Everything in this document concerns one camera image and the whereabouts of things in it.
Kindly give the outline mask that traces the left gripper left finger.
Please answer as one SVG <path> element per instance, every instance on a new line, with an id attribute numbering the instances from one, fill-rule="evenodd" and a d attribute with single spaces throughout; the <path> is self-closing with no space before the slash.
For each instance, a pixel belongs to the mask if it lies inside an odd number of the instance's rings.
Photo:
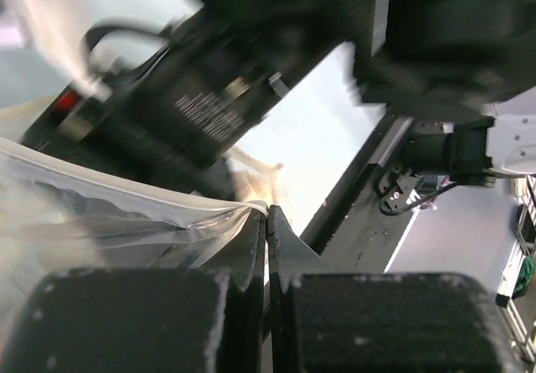
<path id="1" fill-rule="evenodd" d="M 194 269 L 71 269 L 31 292 L 4 372 L 257 372 L 265 223 L 253 212 Z"/>

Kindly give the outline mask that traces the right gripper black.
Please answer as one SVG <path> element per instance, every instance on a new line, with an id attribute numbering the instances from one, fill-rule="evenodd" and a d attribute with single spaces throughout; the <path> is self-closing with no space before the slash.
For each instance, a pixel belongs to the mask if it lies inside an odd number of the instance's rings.
<path id="1" fill-rule="evenodd" d="M 162 27 L 69 31 L 71 82 L 24 146 L 98 170 L 206 170 L 332 49 L 370 47 L 375 0 L 200 0 Z"/>

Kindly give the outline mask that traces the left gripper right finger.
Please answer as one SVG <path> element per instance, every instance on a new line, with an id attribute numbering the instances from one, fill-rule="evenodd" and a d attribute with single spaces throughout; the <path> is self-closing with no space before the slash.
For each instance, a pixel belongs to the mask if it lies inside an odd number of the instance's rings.
<path id="1" fill-rule="evenodd" d="M 503 319 L 475 279 L 450 272 L 342 273 L 267 218 L 276 372 L 519 372 Z"/>

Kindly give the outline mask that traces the clear zip top bag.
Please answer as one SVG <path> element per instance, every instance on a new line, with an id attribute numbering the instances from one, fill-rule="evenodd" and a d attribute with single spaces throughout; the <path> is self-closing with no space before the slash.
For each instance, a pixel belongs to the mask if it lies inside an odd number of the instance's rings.
<path id="1" fill-rule="evenodd" d="M 205 199 L 79 167 L 36 149 L 24 133 L 51 96 L 1 111 L 1 288 L 32 287 L 56 269 L 104 266 L 107 248 L 198 244 L 203 257 L 228 243 L 263 201 Z"/>

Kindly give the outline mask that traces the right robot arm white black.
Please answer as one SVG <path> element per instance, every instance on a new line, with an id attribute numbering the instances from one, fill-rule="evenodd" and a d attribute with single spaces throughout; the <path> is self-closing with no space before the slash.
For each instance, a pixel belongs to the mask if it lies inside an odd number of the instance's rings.
<path id="1" fill-rule="evenodd" d="M 49 156 L 225 198 L 224 155 L 322 59 L 353 46 L 365 104 L 443 121 L 535 83 L 535 0 L 200 0 L 179 23 L 102 20 L 72 83 L 23 135 Z"/>

